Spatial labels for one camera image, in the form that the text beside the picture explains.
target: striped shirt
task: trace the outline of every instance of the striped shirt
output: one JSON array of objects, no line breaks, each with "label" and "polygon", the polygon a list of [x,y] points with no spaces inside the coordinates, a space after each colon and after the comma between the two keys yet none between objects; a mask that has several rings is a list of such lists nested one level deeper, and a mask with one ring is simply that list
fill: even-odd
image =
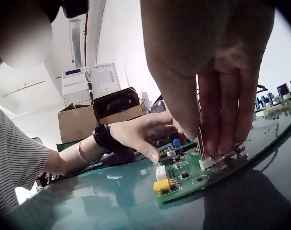
[{"label": "striped shirt", "polygon": [[0,110],[0,214],[18,206],[16,187],[30,190],[47,163],[49,149],[27,137]]}]

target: sleeve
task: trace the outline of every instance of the sleeve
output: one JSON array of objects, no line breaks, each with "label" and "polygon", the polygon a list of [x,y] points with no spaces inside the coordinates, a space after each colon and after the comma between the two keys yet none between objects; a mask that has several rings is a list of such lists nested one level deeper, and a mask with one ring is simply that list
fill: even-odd
[{"label": "sleeve", "polygon": [[26,136],[1,110],[0,133],[14,185],[30,190],[47,163],[49,149]]}]

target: metal duct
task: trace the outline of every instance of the metal duct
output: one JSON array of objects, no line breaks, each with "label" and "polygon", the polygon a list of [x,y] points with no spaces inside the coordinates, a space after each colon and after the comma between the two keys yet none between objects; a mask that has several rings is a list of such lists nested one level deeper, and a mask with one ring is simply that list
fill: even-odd
[{"label": "metal duct", "polygon": [[70,36],[71,36],[71,52],[73,66],[75,69],[82,67],[82,55],[81,55],[81,16],[77,16],[69,19]]}]

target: fingernail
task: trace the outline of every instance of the fingernail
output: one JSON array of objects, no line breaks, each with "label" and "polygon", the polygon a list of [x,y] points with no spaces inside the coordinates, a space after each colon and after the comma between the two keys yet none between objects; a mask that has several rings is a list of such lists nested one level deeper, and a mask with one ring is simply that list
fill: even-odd
[{"label": "fingernail", "polygon": [[153,161],[154,164],[158,164],[158,156],[155,153],[152,154],[151,161]]}]

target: hand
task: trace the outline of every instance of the hand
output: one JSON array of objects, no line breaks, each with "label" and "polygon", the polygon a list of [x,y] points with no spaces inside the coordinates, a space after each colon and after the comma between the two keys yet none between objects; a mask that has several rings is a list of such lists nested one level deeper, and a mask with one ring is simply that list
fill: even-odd
[{"label": "hand", "polygon": [[195,140],[200,125],[205,154],[228,153],[251,128],[274,8],[262,0],[141,0],[141,17],[148,67],[175,126]]},{"label": "hand", "polygon": [[136,149],[158,164],[160,154],[146,140],[157,139],[176,132],[176,128],[171,124],[171,113],[165,111],[143,115],[130,121],[117,122],[108,126],[114,139],[127,147]]}]

